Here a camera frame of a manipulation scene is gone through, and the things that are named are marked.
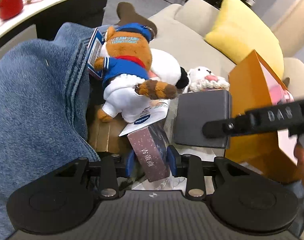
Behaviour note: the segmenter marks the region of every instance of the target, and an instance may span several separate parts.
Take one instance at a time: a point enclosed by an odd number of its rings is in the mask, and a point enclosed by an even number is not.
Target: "raccoon tail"
[[[135,92],[152,100],[174,99],[177,97],[177,88],[157,80],[146,80],[135,88]]]

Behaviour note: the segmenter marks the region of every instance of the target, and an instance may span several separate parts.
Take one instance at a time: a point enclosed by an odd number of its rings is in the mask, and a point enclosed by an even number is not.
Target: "cardboard box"
[[[103,123],[97,117],[97,112],[102,106],[93,106],[91,116],[87,114],[88,120],[88,143],[93,149],[104,157],[104,153],[125,154],[132,150],[131,144],[126,136],[119,137],[120,132],[127,125],[118,114],[111,122]]]
[[[170,169],[166,162],[167,136],[156,122],[128,135],[133,150],[149,182],[167,178]]]
[[[229,73],[232,95],[232,117],[246,110],[272,106],[271,87],[287,89],[263,58],[252,51]],[[264,176],[289,183],[299,179],[293,155],[296,137],[288,138],[288,131],[231,137],[225,157],[246,162],[259,169]]]

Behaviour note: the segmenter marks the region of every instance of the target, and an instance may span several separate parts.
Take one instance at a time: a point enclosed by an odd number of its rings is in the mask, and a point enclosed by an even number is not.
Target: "blue cap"
[[[119,27],[118,31],[139,33],[139,34],[143,35],[148,42],[150,42],[152,40],[152,35],[151,35],[151,32],[149,31],[149,29],[146,26],[139,24],[139,23],[129,23],[129,24],[123,25],[123,26]]]

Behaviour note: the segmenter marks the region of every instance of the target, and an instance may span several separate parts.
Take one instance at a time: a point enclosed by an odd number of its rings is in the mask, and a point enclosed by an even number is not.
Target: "pink object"
[[[148,72],[148,77],[149,78],[153,78],[153,77],[157,77],[157,75],[154,73],[154,72],[152,72],[151,70]]]
[[[218,81],[217,76],[213,76],[213,75],[207,75],[207,76],[205,77],[205,79],[208,80],[208,81],[212,81],[212,80],[214,80],[215,82]]]
[[[293,96],[287,90],[283,90],[281,85],[276,85],[271,87],[270,90],[270,97],[273,105],[277,105],[277,103],[289,103],[293,102]]]

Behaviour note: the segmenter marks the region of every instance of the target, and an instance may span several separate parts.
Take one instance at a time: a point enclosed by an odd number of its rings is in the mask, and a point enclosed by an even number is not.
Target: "sofa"
[[[188,0],[183,6],[171,4],[150,17],[158,27],[157,37],[150,45],[173,55],[186,71],[205,66],[228,79],[235,63],[203,39],[218,13],[203,0]],[[296,58],[284,58],[283,78],[286,77],[290,78],[288,90],[293,97],[304,98],[304,64]]]

